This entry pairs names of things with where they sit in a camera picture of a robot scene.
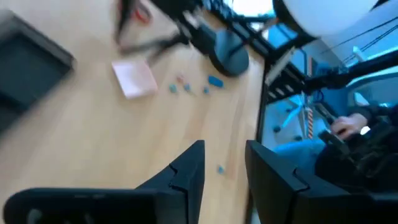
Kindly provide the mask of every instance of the black stand leg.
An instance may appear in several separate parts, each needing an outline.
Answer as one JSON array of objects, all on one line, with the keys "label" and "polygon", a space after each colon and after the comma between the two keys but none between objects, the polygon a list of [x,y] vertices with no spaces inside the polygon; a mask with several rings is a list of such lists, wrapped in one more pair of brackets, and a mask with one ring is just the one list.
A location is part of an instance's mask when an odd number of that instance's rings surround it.
[{"label": "black stand leg", "polygon": [[120,0],[120,15],[118,20],[118,26],[115,33],[115,41],[116,43],[120,43],[120,37],[123,33],[123,30],[130,19],[131,9],[134,5],[135,0]]}]

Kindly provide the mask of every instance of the wooden desk surface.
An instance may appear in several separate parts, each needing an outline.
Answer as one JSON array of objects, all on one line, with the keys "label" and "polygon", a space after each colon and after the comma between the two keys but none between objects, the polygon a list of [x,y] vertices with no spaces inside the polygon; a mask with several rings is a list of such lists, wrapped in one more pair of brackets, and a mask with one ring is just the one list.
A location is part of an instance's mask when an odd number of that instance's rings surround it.
[{"label": "wooden desk surface", "polygon": [[[197,139],[206,142],[206,182],[200,223],[243,223],[248,183],[244,146],[254,139],[262,61],[226,78],[225,89],[202,93],[208,59],[177,47],[153,66],[158,94],[126,100],[110,63],[120,58],[113,44],[114,1],[2,0],[76,57],[75,73],[0,139],[0,202],[29,187],[133,189],[152,177]],[[135,26],[136,43],[168,35],[175,26],[151,7],[154,22]],[[182,72],[194,95],[169,84]],[[217,173],[217,165],[225,173]]]}]

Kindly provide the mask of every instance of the small blue piece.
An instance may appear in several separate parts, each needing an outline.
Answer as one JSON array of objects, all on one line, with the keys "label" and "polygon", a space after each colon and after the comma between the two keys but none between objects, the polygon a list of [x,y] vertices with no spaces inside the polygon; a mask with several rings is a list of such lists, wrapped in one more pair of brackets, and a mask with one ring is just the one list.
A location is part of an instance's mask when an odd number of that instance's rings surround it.
[{"label": "small blue piece", "polygon": [[209,88],[208,88],[207,86],[205,86],[205,87],[203,88],[203,92],[204,92],[205,94],[209,94]]},{"label": "small blue piece", "polygon": [[213,75],[209,75],[209,84],[213,86],[217,86],[219,88],[222,88],[224,86],[224,82],[220,80],[217,77],[214,77]]},{"label": "small blue piece", "polygon": [[224,174],[224,168],[223,168],[222,166],[218,165],[218,170],[217,170],[217,172],[218,172],[219,174]]},{"label": "small blue piece", "polygon": [[184,90],[185,91],[191,91],[191,86],[189,84],[184,85]]},{"label": "small blue piece", "polygon": [[172,93],[176,93],[177,92],[177,87],[174,84],[170,84],[169,85],[169,90]]}]

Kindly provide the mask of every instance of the black tray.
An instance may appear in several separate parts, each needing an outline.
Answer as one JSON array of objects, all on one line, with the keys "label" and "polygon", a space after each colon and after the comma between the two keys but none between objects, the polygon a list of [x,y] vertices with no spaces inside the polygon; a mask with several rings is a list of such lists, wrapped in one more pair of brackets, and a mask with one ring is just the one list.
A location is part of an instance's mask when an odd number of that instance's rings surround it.
[{"label": "black tray", "polygon": [[14,13],[0,11],[0,133],[70,73],[73,61]]}]

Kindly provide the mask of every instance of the pink sticky note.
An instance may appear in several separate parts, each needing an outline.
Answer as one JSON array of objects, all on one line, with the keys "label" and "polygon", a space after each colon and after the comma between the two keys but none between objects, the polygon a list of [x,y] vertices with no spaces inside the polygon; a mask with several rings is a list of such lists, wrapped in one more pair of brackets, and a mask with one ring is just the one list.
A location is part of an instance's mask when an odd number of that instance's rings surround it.
[{"label": "pink sticky note", "polygon": [[157,91],[155,78],[145,60],[113,62],[112,67],[127,99]]}]

